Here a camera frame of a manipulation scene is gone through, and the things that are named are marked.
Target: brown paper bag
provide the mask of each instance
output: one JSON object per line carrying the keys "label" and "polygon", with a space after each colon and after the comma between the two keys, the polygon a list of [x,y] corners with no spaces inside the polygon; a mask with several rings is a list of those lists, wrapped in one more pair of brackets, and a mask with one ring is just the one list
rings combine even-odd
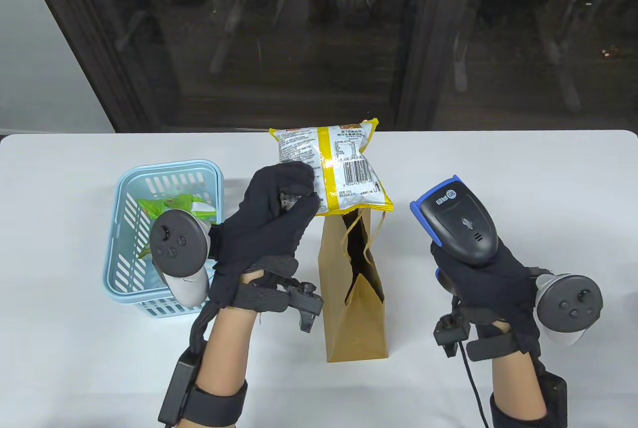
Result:
{"label": "brown paper bag", "polygon": [[319,278],[329,362],[388,357],[383,286],[366,250],[369,234],[370,209],[326,216],[323,223]]}

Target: basket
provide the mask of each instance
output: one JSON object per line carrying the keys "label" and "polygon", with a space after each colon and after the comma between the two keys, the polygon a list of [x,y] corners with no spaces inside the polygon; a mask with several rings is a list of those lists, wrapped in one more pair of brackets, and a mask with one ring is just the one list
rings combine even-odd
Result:
{"label": "basket", "polygon": [[[217,218],[211,222],[223,222],[223,176],[219,167],[204,159],[136,167],[123,175],[116,192],[104,287],[114,301],[136,305],[155,318],[199,312],[203,307],[180,305],[161,281],[150,257],[137,258],[148,243],[153,222],[136,200],[179,194],[203,198],[217,209]],[[213,266],[213,260],[206,262],[209,278],[214,274]]]}

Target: black glove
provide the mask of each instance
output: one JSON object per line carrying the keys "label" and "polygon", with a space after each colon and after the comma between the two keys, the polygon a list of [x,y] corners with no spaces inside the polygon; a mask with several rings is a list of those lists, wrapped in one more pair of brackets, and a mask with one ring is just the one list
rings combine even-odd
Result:
{"label": "black glove", "polygon": [[[529,269],[515,259],[501,239],[494,259],[481,268],[470,267],[454,259],[435,243],[432,243],[430,251],[439,268],[453,283],[462,308],[491,310],[509,323],[523,353],[539,353],[540,332],[533,316],[536,284]],[[502,334],[499,328],[490,325],[495,320],[470,321],[477,324],[481,338]]]}
{"label": "black glove", "polygon": [[[239,211],[210,230],[210,255],[217,259],[209,292],[214,305],[230,305],[242,274],[262,257],[294,257],[319,209],[314,180],[312,168],[302,162],[281,163],[255,173]],[[282,193],[299,197],[287,212],[281,209]]]}

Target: yellow chip bag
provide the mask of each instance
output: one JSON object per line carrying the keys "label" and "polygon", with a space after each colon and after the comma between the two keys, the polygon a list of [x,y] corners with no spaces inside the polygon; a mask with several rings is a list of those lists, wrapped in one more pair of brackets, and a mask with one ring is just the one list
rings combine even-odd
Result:
{"label": "yellow chip bag", "polygon": [[315,191],[321,199],[318,216],[364,207],[394,211],[363,155],[378,123],[371,119],[348,126],[271,129],[279,143],[280,162],[303,161],[315,170]]}

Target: white wall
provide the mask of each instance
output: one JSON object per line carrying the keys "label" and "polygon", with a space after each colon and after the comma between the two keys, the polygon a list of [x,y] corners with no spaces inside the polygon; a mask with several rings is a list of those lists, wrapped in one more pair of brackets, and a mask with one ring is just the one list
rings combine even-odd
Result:
{"label": "white wall", "polygon": [[113,132],[44,0],[0,0],[0,134]]}

